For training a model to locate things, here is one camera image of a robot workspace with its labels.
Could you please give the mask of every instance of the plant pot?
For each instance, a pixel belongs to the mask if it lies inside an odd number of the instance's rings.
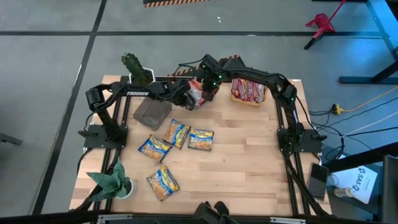
[[[152,81],[150,83],[153,83],[154,81],[156,81],[155,73],[154,73],[154,71],[152,69],[150,69],[150,68],[143,68],[143,69],[145,70],[147,75],[150,76],[150,78],[152,79]]]
[[[124,197],[118,197],[118,196],[116,196],[116,197],[118,199],[128,198],[130,195],[136,194],[137,188],[138,188],[137,182],[135,180],[130,179],[129,182],[127,182],[127,185],[126,185],[127,195],[124,196]]]

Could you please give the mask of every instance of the green plant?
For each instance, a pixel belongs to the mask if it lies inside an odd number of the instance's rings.
[[[133,83],[149,84],[152,81],[152,76],[145,72],[141,63],[138,61],[138,58],[134,54],[124,53],[122,56],[122,62],[134,78],[132,81]]]
[[[87,175],[102,187],[102,191],[93,195],[89,201],[99,202],[114,198],[115,196],[124,197],[127,195],[126,184],[129,182],[130,178],[124,176],[124,167],[120,163],[120,159],[118,159],[115,164],[112,175],[97,172],[88,172]]]

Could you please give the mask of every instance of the red stand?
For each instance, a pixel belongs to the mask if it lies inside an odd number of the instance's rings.
[[[315,33],[315,35],[312,37],[310,42],[304,47],[305,50],[308,50],[318,39],[321,39],[323,37],[323,33],[325,32],[335,32],[335,28],[333,28],[331,24],[331,20],[334,18],[336,13],[340,10],[340,8],[343,6],[343,4],[347,0],[342,0],[340,5],[337,7],[337,9],[334,11],[334,13],[331,15],[330,19],[325,13],[317,14],[314,18],[314,20],[310,21],[307,23],[305,26],[309,27],[312,26],[312,24],[316,23],[317,26],[319,27],[319,30]]]

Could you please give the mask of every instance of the white sign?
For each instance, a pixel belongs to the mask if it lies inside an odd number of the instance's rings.
[[[339,188],[350,187],[354,190],[354,198],[368,204],[372,194],[374,183],[376,181],[377,172],[365,167],[343,170],[332,173],[338,178]]]

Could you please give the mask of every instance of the white cable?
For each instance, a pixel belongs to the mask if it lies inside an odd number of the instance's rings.
[[[362,130],[362,129],[364,129],[364,128],[370,127],[370,126],[372,126],[372,125],[374,125],[374,124],[380,123],[381,121],[384,121],[385,119],[388,119],[388,118],[394,116],[395,114],[398,114],[398,111],[395,112],[395,113],[393,113],[393,114],[391,114],[391,115],[389,115],[389,116],[386,116],[385,118],[383,118],[383,119],[381,119],[381,120],[379,120],[379,121],[376,121],[376,122],[374,122],[374,123],[372,123],[372,124],[368,124],[368,125],[366,125],[366,126],[363,126],[362,128],[359,128],[359,129],[357,129],[357,130],[355,130],[355,131],[352,131],[352,132],[350,132],[350,133],[347,133],[347,134],[343,135],[341,138],[343,138],[343,137],[345,137],[345,136],[347,136],[347,135],[350,135],[350,134],[352,134],[352,133],[355,133],[355,132],[357,132],[357,131],[359,131],[359,130]]]

